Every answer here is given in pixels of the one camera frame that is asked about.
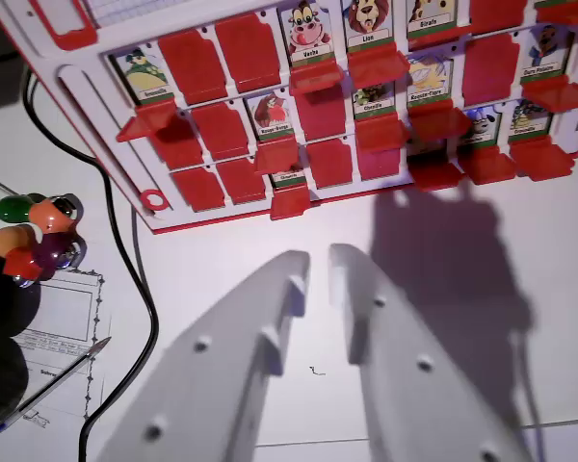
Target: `pen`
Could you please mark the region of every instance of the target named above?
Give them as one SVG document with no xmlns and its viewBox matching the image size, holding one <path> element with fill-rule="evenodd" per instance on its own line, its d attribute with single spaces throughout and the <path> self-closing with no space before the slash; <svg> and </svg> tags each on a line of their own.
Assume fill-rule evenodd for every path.
<svg viewBox="0 0 578 462">
<path fill-rule="evenodd" d="M 70 365 L 68 365 L 62 372 L 56 375 L 53 379 L 47 383 L 44 387 L 34 393 L 31 397 L 26 399 L 15 409 L 12 411 L 6 419 L 4 419 L 0 423 L 0 433 L 4 430 L 9 428 L 15 422 L 19 420 L 21 416 L 23 416 L 26 412 L 28 412 L 31 408 L 33 408 L 36 404 L 42 401 L 47 395 L 53 392 L 56 388 L 58 388 L 62 383 L 64 383 L 69 377 L 71 377 L 74 373 L 79 371 L 79 369 L 88 364 L 90 360 L 96 356 L 101 349 L 103 349 L 111 340 L 111 337 L 107 337 L 106 339 L 97 342 L 96 344 L 92 345 L 88 351 L 84 354 L 79 356 L 75 361 L 73 361 Z"/>
</svg>

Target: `cartoon dog character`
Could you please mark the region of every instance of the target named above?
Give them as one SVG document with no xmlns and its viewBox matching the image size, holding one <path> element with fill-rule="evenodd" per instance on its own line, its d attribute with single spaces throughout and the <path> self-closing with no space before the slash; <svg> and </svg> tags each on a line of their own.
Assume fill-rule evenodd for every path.
<svg viewBox="0 0 578 462">
<path fill-rule="evenodd" d="M 260 127 L 269 127 L 271 123 L 276 124 L 284 122 L 287 119 L 287 113 L 282 105 L 285 102 L 275 94 L 269 94 L 262 98 L 254 112 L 254 120 Z"/>
<path fill-rule="evenodd" d="M 126 56 L 126 62 L 131 64 L 125 72 L 126 80 L 135 90 L 152 90 L 167 84 L 165 73 L 152 64 L 140 48 L 135 48 Z"/>
<path fill-rule="evenodd" d="M 490 123 L 493 123 L 496 118 L 491 114 L 484 115 L 484 109 L 472 109 L 467 112 L 467 116 L 471 119 L 472 125 L 469 128 L 466 138 L 471 138 L 475 135 L 482 135 L 490 128 Z"/>
<path fill-rule="evenodd" d="M 331 37 L 324 31 L 324 25 L 317 17 L 318 14 L 319 12 L 312 11 L 305 0 L 292 11 L 289 18 L 292 25 L 289 33 L 289 53 L 293 54 L 331 41 Z"/>
<path fill-rule="evenodd" d="M 424 55 L 409 60 L 411 67 L 411 85 L 416 91 L 438 89 L 443 87 L 449 78 L 443 59 L 435 55 Z"/>
<path fill-rule="evenodd" d="M 559 45 L 556 41 L 556 36 L 557 28 L 555 26 L 547 25 L 541 29 L 538 46 L 533 46 L 531 47 L 531 50 L 529 50 L 529 56 L 533 58 L 533 61 L 531 62 L 532 67 L 540 65 L 541 60 L 557 51 Z"/>
<path fill-rule="evenodd" d="M 381 26 L 388 13 L 388 0 L 353 0 L 347 11 L 347 19 L 354 31 L 369 34 Z"/>
<path fill-rule="evenodd" d="M 417 21 L 421 19 L 422 16 L 432 17 L 450 13 L 453 6 L 454 2 L 450 0 L 415 0 L 415 5 L 411 12 L 411 18 L 408 22 Z"/>
</svg>

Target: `paper sheet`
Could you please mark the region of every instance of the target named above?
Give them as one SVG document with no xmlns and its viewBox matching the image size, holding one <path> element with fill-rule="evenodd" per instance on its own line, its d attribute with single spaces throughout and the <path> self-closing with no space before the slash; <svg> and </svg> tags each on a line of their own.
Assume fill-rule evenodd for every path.
<svg viewBox="0 0 578 462">
<path fill-rule="evenodd" d="M 58 271 L 40 283 L 40 307 L 27 329 L 13 339 L 23 351 L 28 368 L 24 398 L 68 366 L 93 343 L 109 333 L 109 316 L 104 312 L 102 287 L 105 280 L 95 272 Z M 97 361 L 90 362 L 26 417 L 35 416 L 41 426 L 56 412 L 88 417 L 101 401 L 103 375 Z"/>
<path fill-rule="evenodd" d="M 187 0 L 88 0 L 88 13 L 99 27 L 161 10 Z"/>
</svg>

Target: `red circle ring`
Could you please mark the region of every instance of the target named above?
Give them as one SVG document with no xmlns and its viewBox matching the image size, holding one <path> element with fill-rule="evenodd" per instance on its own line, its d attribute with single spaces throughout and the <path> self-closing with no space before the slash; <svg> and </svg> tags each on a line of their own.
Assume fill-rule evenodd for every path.
<svg viewBox="0 0 578 462">
<path fill-rule="evenodd" d="M 150 202 L 149 199 L 151 195 L 156 195 L 157 197 L 160 197 L 161 199 L 163 199 L 163 202 L 161 202 L 159 205 L 152 204 L 152 202 Z M 155 212 L 165 210 L 170 206 L 165 195 L 158 190 L 145 190 L 140 194 L 139 199 L 142 201 L 142 203 L 147 209 L 153 210 Z"/>
</svg>

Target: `character card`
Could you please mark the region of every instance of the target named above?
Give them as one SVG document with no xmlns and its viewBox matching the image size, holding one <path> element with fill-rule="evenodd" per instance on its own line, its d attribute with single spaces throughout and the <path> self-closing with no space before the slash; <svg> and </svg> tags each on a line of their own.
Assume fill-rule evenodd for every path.
<svg viewBox="0 0 578 462">
<path fill-rule="evenodd" d="M 513 110 L 510 141 L 547 135 L 552 122 L 552 113 L 527 99 L 518 102 L 518 106 Z"/>
<path fill-rule="evenodd" d="M 345 38 L 349 51 L 392 41 L 392 0 L 343 0 Z"/>
<path fill-rule="evenodd" d="M 149 104 L 173 98 L 163 69 L 163 59 L 149 53 L 144 44 L 109 55 L 109 61 L 135 104 Z"/>
<path fill-rule="evenodd" d="M 407 155 L 417 156 L 419 154 L 441 153 L 447 156 L 447 141 L 436 140 L 424 142 L 418 139 L 413 133 L 407 141 Z"/>
<path fill-rule="evenodd" d="M 565 73 L 574 34 L 566 26 L 539 24 L 531 29 L 522 57 L 520 83 Z"/>
<path fill-rule="evenodd" d="M 471 128 L 459 139 L 459 145 L 471 144 L 471 147 L 494 146 L 499 135 L 501 114 L 494 110 L 494 106 L 470 109 L 464 112 L 471 119 Z"/>
<path fill-rule="evenodd" d="M 407 0 L 407 37 L 416 39 L 456 26 L 456 0 Z"/>
<path fill-rule="evenodd" d="M 287 99 L 282 93 L 270 91 L 246 100 L 250 120 L 260 141 L 284 137 L 293 133 Z"/>
<path fill-rule="evenodd" d="M 359 89 L 352 95 L 352 100 L 357 120 L 396 111 L 393 82 Z"/>
<path fill-rule="evenodd" d="M 409 58 L 407 107 L 434 103 L 450 97 L 454 62 L 435 54 Z"/>
<path fill-rule="evenodd" d="M 275 188 L 284 188 L 285 186 L 295 186 L 300 183 L 306 183 L 306 177 L 300 165 L 292 166 L 289 171 L 273 173 L 270 175 L 270 179 Z"/>
<path fill-rule="evenodd" d="M 333 56 L 329 14 L 317 2 L 297 1 L 292 8 L 278 14 L 293 66 L 317 63 Z"/>
</svg>

